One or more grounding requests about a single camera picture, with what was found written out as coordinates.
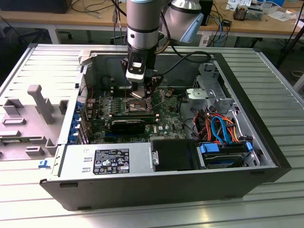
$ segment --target slotted metal surface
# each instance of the slotted metal surface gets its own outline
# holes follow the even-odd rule
[[[80,51],[99,51],[105,47],[39,45],[28,55],[25,66],[33,76],[51,75],[53,80],[51,83],[57,83],[57,77],[65,80],[66,83],[71,83],[67,81],[68,78],[73,78],[78,73],[78,66],[71,61],[77,61]],[[194,51],[197,48],[179,48],[179,50]],[[107,228],[303,227],[303,100],[262,54],[242,48],[203,50],[223,54],[293,170],[275,183],[257,187],[242,199],[66,211],[38,185],[40,178],[45,176],[43,172],[49,171],[39,170],[37,168],[39,161],[4,161],[0,162],[0,219],[5,221],[1,222],[0,226],[35,227],[43,223],[43,226],[47,227],[68,224],[71,227]],[[66,61],[69,65],[61,65],[58,60]],[[56,69],[50,67],[52,63],[56,63],[58,67]],[[61,67],[66,67],[68,70],[61,71]],[[53,69],[53,73],[44,71],[45,69]],[[22,70],[18,77],[28,76],[29,71]]]

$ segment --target warning label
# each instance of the warning label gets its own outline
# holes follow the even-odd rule
[[[129,149],[96,150],[93,173],[117,174],[129,173]]]

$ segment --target desk leg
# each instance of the desk leg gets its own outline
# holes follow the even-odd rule
[[[0,27],[0,38],[5,38],[5,33],[3,32],[2,27]]]
[[[52,44],[61,44],[59,34],[55,26],[48,28],[49,36],[51,37]]]
[[[294,90],[298,92],[302,89],[303,86],[304,86],[304,74],[302,74],[299,80],[295,83]]]
[[[213,31],[202,31],[199,47],[206,47],[209,41],[209,37],[212,36]]]

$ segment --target cable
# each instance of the cable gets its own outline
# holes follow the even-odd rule
[[[161,73],[160,75],[165,75],[168,72],[172,71],[179,63],[181,63],[184,59],[186,59],[189,56],[192,55],[206,55],[207,58],[205,60],[203,60],[202,62],[207,62],[211,59],[211,55],[207,52],[204,51],[193,51],[191,53],[186,54],[185,56],[183,56],[179,61],[177,61],[173,66],[171,66],[168,70],[164,71],[163,73]]]
[[[286,44],[286,43],[284,43],[283,41],[281,41],[281,40],[279,40],[279,39],[275,39],[275,41],[276,41],[280,46],[283,46],[283,47],[284,47],[284,45]]]
[[[84,9],[86,11],[89,11],[88,8],[91,7],[91,6],[97,6],[97,5],[102,5],[105,3],[106,0],[104,0],[103,2],[101,3],[97,3],[97,4],[91,4],[91,5],[88,5],[88,6],[85,6],[85,0],[82,0],[82,4],[84,6]],[[97,17],[97,18],[101,18],[99,12],[85,12],[87,15],[90,15],[90,16],[93,16],[93,17]]]
[[[225,122],[224,120],[219,117],[219,116],[215,116],[212,118],[212,121],[211,121],[211,129],[212,129],[212,134],[221,142],[223,143],[223,140],[217,135],[216,131],[215,131],[215,121],[219,119],[221,125],[222,125],[222,129],[223,129],[223,134],[224,134],[224,138],[225,138],[225,141],[228,142],[229,144],[232,144],[232,141],[231,139],[229,138],[229,135],[227,133],[227,129],[226,129],[226,125],[225,125]]]
[[[214,44],[215,44],[217,41],[219,41],[219,38],[220,38],[220,37],[219,37],[216,41],[214,41],[214,39],[215,39],[215,37],[217,36],[217,34],[218,34],[219,30],[220,30],[220,24],[221,24],[220,22],[223,21],[223,16],[219,13],[217,6],[216,6],[215,4],[213,4],[213,5],[214,5],[216,11],[211,10],[211,16],[210,16],[210,17],[212,17],[212,18],[214,18],[214,19],[215,19],[215,18],[218,18],[218,19],[219,19],[219,24],[217,24],[216,21],[215,21],[216,25],[218,26],[218,30],[217,30],[217,32],[215,33],[213,39],[212,39],[212,40],[210,41],[210,43],[207,45],[208,47],[209,47],[212,43],[213,43],[213,46],[214,46]],[[228,32],[229,32],[229,30],[230,30],[230,29],[227,29],[227,38],[224,40],[224,42],[226,42],[227,39],[228,39]]]
[[[296,80],[298,80],[300,77],[302,77],[302,75],[304,74],[303,71],[299,71],[299,70],[294,70],[291,72],[291,76],[293,78],[296,78]]]
[[[236,141],[239,142],[239,139],[238,139],[237,134],[236,134],[236,127],[233,127],[233,130],[234,130],[234,136],[236,138]]]
[[[118,21],[119,21],[119,30],[120,30],[120,40],[122,42],[122,45],[124,45],[123,42],[123,30],[122,30],[122,21],[120,19],[120,12],[118,11]]]
[[[181,117],[181,103],[182,103],[182,99],[183,97],[180,99],[180,106],[179,106],[179,116],[180,116],[180,120],[182,121],[182,123],[184,124],[185,127],[187,127],[196,137],[199,137],[198,134],[196,134],[196,132],[194,130],[191,129],[191,127],[189,127],[188,125],[185,124],[185,122],[189,119],[186,119],[185,121],[182,119]]]
[[[234,140],[234,138],[233,138],[233,134],[232,134],[232,131],[229,129],[229,128],[227,128],[227,130],[229,131],[229,133],[230,133],[230,135],[231,135],[231,138],[232,138],[232,142],[234,142],[235,140]]]
[[[220,33],[219,33],[219,38],[218,38],[218,41],[220,41],[220,39],[222,38],[222,32],[223,32],[223,26],[222,26],[222,23],[219,21],[219,19],[217,17],[215,17],[216,20],[218,20],[218,24],[219,24],[219,27],[220,27]]]
[[[114,27],[113,27],[114,45],[116,46],[115,28],[116,28],[116,23],[114,23]]]
[[[14,31],[18,34],[18,36],[20,36],[20,38],[23,39],[23,40],[27,43],[27,45],[29,45],[28,41],[27,41],[26,39],[24,39],[24,38],[17,32],[17,30],[15,30],[15,29],[7,22],[7,20],[5,20],[1,15],[0,15],[0,18],[1,18],[5,23],[7,23],[7,25],[10,26],[10,28],[11,28],[12,30],[14,30]]]
[[[167,85],[167,88],[168,88],[168,89],[171,89],[170,86],[171,86],[172,82],[182,82],[186,87],[188,87],[188,86],[186,85],[186,82],[185,82],[184,80],[181,80],[181,79],[174,79],[174,80],[172,80],[172,81],[170,81],[170,82],[168,83],[168,85]]]
[[[159,51],[155,51],[154,54],[158,55],[161,54],[162,52],[164,52],[166,50],[166,48],[169,46],[170,41],[168,40],[165,45],[159,50]]]
[[[100,10],[104,10],[104,9],[106,9],[106,8],[109,8],[109,7],[112,7],[112,6],[114,6],[114,5],[110,5],[110,6],[106,6],[106,7],[103,7],[103,8],[101,8],[101,9],[95,9],[95,10],[89,10],[89,11],[82,11],[82,10],[77,10],[77,9],[75,9],[74,8],[74,5],[77,3],[77,2],[79,2],[79,1],[81,1],[81,0],[77,0],[77,1],[75,1],[72,5],[71,5],[71,8],[72,8],[72,10],[74,10],[74,11],[76,11],[76,12],[80,12],[80,13],[90,13],[90,12],[96,12],[96,11],[100,11]]]
[[[171,47],[172,47],[173,51],[174,51],[179,57],[181,57],[181,58],[184,58],[184,57],[185,57],[184,59],[185,59],[186,61],[192,62],[192,63],[205,63],[205,62],[207,62],[207,61],[209,61],[209,60],[211,59],[211,55],[210,55],[209,53],[207,53],[207,52],[204,52],[204,54],[207,55],[208,60],[203,60],[203,61],[194,61],[194,60],[190,60],[190,59],[187,59],[187,56],[181,55],[181,54],[175,49],[175,47],[174,47],[174,45],[173,45],[173,41],[171,40],[171,35],[170,35],[169,28],[168,28],[168,24],[167,24],[166,19],[165,19],[165,16],[164,16],[164,14],[163,14],[162,12],[161,12],[161,20],[162,20],[162,22],[163,22],[163,24],[164,24],[164,26],[165,26],[165,29],[166,29],[166,32],[167,32],[167,36],[168,36],[168,40],[170,41]]]
[[[114,0],[111,0],[113,5],[115,5],[115,7],[125,16],[127,17],[127,14],[125,12],[122,11],[122,9],[119,7],[119,5],[114,1]]]

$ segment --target electronic device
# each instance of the electronic device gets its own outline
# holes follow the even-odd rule
[[[127,1],[128,14],[140,9],[153,14],[147,18],[156,17],[146,8],[158,9],[153,2]],[[177,8],[172,13],[184,17],[192,10]],[[188,18],[190,23],[196,17],[189,13]],[[133,17],[129,21],[128,26],[138,25]],[[128,41],[132,34],[141,37],[141,44],[154,37],[151,30],[138,28],[137,33],[128,28]],[[56,88],[36,81],[28,83],[26,94],[17,90],[9,91],[13,97],[2,96],[0,159],[54,157],[53,163],[39,165],[51,168],[39,183],[67,210],[243,197],[290,171],[216,49],[162,55],[164,51],[154,52],[156,46],[136,45],[130,41],[127,48],[82,50],[77,56],[80,66],[71,67],[79,74],[62,84],[68,86],[68,100],[51,101],[48,94],[57,93]],[[121,69],[119,63],[128,67]],[[133,76],[127,72],[132,66],[137,68]],[[134,83],[140,69],[143,82]]]
[[[0,0],[2,11],[66,13],[72,0]]]
[[[247,13],[247,6],[240,6],[239,4],[236,7],[236,10],[233,12],[234,20],[244,20]]]
[[[204,15],[203,21],[201,22],[202,26],[206,26],[209,21],[209,16],[211,13],[213,0],[200,0],[201,13]]]
[[[223,19],[222,24],[223,24],[223,26],[230,27],[231,24],[232,24],[232,21],[227,20],[227,19]]]

